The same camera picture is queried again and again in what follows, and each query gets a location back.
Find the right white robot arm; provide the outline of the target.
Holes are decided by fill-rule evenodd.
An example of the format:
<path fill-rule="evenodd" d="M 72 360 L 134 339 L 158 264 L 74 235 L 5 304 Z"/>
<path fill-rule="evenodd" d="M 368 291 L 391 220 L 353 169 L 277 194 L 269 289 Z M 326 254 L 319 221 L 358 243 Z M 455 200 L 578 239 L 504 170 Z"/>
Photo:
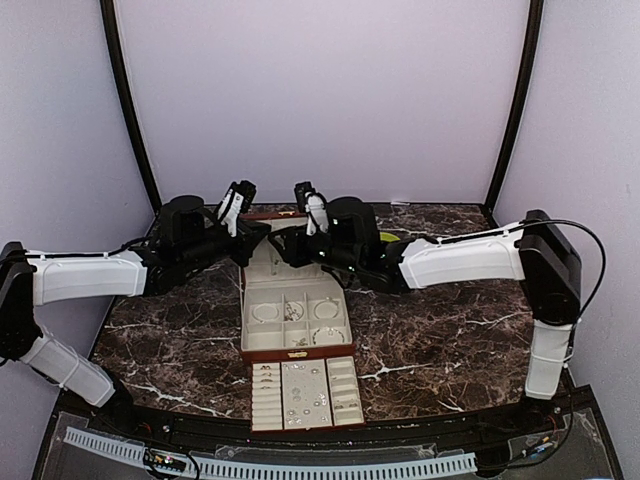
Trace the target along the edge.
<path fill-rule="evenodd" d="M 575 329 L 589 302 L 581 297 L 582 261 L 560 231 L 563 220 L 530 210 L 524 220 L 466 235 L 385 241 L 371 205 L 356 197 L 325 201 L 298 197 L 303 226 L 269 234 L 292 268 L 317 264 L 355 276 L 365 287 L 403 294 L 430 286 L 477 280 L 520 283 L 534 320 L 524 393 L 510 413 L 521 434 L 549 416 L 550 400 L 573 350 Z"/>

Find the brown wooden jewelry box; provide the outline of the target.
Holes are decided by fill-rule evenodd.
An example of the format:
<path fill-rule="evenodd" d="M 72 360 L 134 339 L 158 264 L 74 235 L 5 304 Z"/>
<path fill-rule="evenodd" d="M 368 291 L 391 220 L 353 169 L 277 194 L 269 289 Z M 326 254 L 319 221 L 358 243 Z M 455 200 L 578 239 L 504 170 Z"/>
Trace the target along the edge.
<path fill-rule="evenodd" d="M 294 268 L 264 238 L 240 270 L 241 356 L 245 363 L 351 356 L 355 342 L 344 291 L 317 264 Z M 314 346 L 320 327 L 339 327 L 345 344 Z"/>

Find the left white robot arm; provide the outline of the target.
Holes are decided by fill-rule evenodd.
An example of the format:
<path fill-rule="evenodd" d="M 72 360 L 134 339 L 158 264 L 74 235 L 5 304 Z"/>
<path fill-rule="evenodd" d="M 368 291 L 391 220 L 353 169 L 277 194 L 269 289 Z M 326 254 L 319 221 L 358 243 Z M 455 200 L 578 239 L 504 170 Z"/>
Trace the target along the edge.
<path fill-rule="evenodd" d="M 120 436 L 141 427 L 140 412 L 118 396 L 112 375 L 37 324 L 50 303 L 101 297 L 153 297 L 186 284 L 226 258 L 245 267 L 270 226 L 243 219 L 249 200 L 229 193 L 215 210 L 197 196 L 165 204 L 157 229 L 106 252 L 46 253 L 19 242 L 1 252 L 1 360 L 18 361 L 102 408 Z"/>

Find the beige jewelry tray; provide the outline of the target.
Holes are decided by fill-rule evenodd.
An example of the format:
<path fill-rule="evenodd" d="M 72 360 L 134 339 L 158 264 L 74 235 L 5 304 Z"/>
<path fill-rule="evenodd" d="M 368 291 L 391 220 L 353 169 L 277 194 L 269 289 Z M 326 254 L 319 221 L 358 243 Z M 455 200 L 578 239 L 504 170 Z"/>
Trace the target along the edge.
<path fill-rule="evenodd" d="M 251 430 L 293 432 L 365 423 L 351 356 L 251 366 Z"/>

